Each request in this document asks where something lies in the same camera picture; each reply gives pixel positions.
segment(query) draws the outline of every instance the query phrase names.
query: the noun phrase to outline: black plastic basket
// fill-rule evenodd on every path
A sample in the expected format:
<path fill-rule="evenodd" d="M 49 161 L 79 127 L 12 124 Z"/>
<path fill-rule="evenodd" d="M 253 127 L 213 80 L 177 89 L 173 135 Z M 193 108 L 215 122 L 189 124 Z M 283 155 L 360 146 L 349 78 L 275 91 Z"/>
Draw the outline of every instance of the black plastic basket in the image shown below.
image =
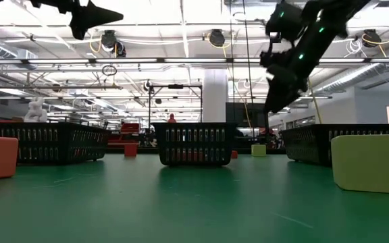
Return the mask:
<path fill-rule="evenodd" d="M 67 122 L 0 123 L 0 137 L 19 140 L 19 164 L 72 164 L 105 156 L 110 131 Z"/>
<path fill-rule="evenodd" d="M 154 123 L 164 165 L 227 165 L 236 124 Z"/>
<path fill-rule="evenodd" d="M 331 139 L 370 134 L 389 134 L 389 124 L 316 124 L 281 131 L 289 159 L 325 166 L 332 166 Z"/>

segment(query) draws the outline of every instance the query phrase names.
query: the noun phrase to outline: ceiling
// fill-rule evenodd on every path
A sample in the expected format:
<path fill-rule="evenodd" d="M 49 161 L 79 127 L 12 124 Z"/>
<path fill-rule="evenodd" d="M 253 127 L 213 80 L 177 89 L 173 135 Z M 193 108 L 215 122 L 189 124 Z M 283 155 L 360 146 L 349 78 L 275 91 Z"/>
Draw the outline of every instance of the ceiling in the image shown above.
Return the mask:
<path fill-rule="evenodd" d="M 93 0 L 99 7 L 111 9 L 124 14 L 124 19 L 105 26 L 91 28 L 86 34 L 84 41 L 75 40 L 68 24 L 71 20 L 70 13 L 60 14 L 54 7 L 42 6 L 33 7 L 29 1 L 21 4 L 20 1 L 5 0 L 0 3 L 0 42 L 8 47 L 26 49 L 36 54 L 40 59 L 46 58 L 93 58 L 109 57 L 110 54 L 99 48 L 97 40 L 104 30 L 115 30 L 118 38 L 123 42 L 127 57 L 224 57 L 224 50 L 214 48 L 205 40 L 211 29 L 222 29 L 224 36 L 230 40 L 231 32 L 234 35 L 235 43 L 225 50 L 226 57 L 233 54 L 234 57 L 259 57 L 262 50 L 267 49 L 268 39 L 265 37 L 263 26 L 251 20 L 255 18 L 268 19 L 275 7 L 275 1 L 251 1 L 247 0 L 246 19 L 247 29 L 244 22 L 238 20 L 243 18 L 240 12 L 243 10 L 238 1 L 230 10 L 229 5 L 224 5 L 222 0 Z M 361 36 L 364 29 L 376 29 L 382 35 L 383 41 L 389 40 L 389 7 L 373 8 L 377 2 L 366 7 L 348 23 L 350 38 Z M 324 57 L 360 57 L 361 52 L 352 54 L 349 52 L 350 39 L 336 40 L 331 44 Z M 275 44 L 274 51 L 283 51 L 290 48 L 287 43 Z M 361 49 L 367 56 L 376 56 L 380 53 L 378 48 Z M 49 71 L 49 65 L 41 65 L 39 70 Z M 120 65 L 126 72 L 118 72 L 114 77 L 108 78 L 107 85 L 115 83 L 124 87 L 122 90 L 88 90 L 91 96 L 114 97 L 121 96 L 125 99 L 108 100 L 110 105 L 124 111 L 142 111 L 148 109 L 147 100 L 129 100 L 129 97 L 141 97 L 146 95 L 142 89 L 146 80 L 153 84 L 201 84 L 203 81 L 202 66 L 168 66 L 163 64 L 143 64 L 142 72 L 139 72 L 137 65 Z M 72 67 L 76 72 L 31 72 L 29 78 L 36 80 L 35 85 L 61 85 L 94 86 L 97 84 L 97 77 L 88 70 L 79 72 L 78 67 Z M 12 78 L 24 81 L 27 74 L 23 70 L 16 71 L 15 68 L 8 68 L 12 72 L 6 73 Z M 311 75 L 314 86 L 342 71 L 341 67 L 316 68 Z M 251 80 L 253 81 L 253 95 L 265 96 L 268 91 L 265 70 L 258 65 L 251 66 Z M 248 67 L 236 67 L 234 69 L 234 81 L 237 89 L 246 95 L 250 95 L 248 86 L 244 83 L 249 78 Z M 47 95 L 66 96 L 66 91 L 54 93 L 46 90 Z M 193 90 L 168 90 L 163 89 L 159 95 L 162 96 L 192 96 L 186 100 L 163 101 L 157 107 L 199 107 L 200 100 Z M 265 98 L 256 99 L 256 102 L 263 103 Z M 76 105 L 84 105 L 83 102 L 75 101 Z M 158 120 L 166 117 L 165 108 L 157 109 L 163 112 L 163 116 L 155 116 Z M 199 116 L 199 110 L 188 109 L 184 113 L 186 121 L 195 122 Z"/>

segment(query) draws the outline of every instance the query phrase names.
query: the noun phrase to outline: person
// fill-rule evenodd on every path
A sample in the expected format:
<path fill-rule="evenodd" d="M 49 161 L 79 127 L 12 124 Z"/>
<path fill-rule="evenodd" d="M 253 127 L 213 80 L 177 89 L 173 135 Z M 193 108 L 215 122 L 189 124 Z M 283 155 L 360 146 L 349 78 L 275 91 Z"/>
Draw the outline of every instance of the person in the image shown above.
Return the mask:
<path fill-rule="evenodd" d="M 176 123 L 176 120 L 174 118 L 174 114 L 170 114 L 170 118 L 167 121 L 168 123 Z"/>

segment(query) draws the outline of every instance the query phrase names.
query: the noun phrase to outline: white column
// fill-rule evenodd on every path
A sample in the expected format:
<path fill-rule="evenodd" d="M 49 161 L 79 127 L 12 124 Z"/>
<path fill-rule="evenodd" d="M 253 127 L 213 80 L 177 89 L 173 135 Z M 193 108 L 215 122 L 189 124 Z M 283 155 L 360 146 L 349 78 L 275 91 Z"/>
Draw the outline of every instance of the white column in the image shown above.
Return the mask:
<path fill-rule="evenodd" d="M 226 70 L 205 70 L 203 79 L 203 122 L 226 122 L 228 73 Z"/>

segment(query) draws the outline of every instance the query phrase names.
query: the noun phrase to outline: green floor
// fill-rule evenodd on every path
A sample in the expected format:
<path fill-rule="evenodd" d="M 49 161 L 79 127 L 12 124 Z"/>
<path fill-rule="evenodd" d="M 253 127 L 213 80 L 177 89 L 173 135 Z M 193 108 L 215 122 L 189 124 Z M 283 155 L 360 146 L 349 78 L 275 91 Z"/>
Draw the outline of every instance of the green floor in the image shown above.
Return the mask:
<path fill-rule="evenodd" d="M 107 155 L 0 180 L 0 242 L 389 242 L 389 194 L 284 155 L 213 169 Z"/>

